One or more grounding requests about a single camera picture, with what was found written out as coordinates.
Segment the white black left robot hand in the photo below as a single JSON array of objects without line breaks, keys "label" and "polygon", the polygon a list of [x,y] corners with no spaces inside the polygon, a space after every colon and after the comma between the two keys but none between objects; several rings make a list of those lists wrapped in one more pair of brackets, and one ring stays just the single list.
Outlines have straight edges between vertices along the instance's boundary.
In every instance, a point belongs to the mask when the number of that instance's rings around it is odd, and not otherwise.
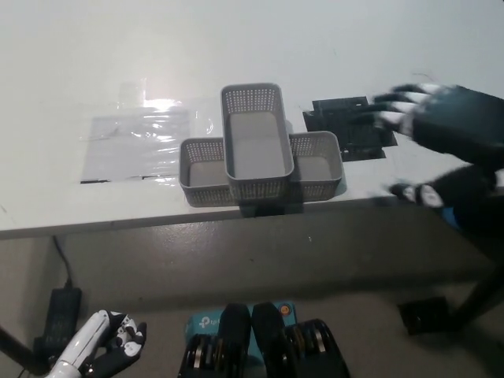
[{"label": "white black left robot hand", "polygon": [[137,362],[146,343],[147,324],[129,315],[99,310],[72,337],[49,377],[110,378]]}]

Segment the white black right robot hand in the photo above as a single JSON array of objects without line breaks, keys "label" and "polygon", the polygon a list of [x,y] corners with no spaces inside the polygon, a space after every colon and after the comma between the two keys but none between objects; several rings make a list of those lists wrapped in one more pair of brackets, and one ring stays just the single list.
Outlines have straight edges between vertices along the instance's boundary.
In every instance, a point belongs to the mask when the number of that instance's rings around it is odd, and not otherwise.
[{"label": "white black right robot hand", "polygon": [[389,191],[430,208],[484,198],[503,168],[503,100],[462,86],[403,84],[377,95],[365,116],[378,128],[409,137],[465,166],[423,183],[395,183]]}]

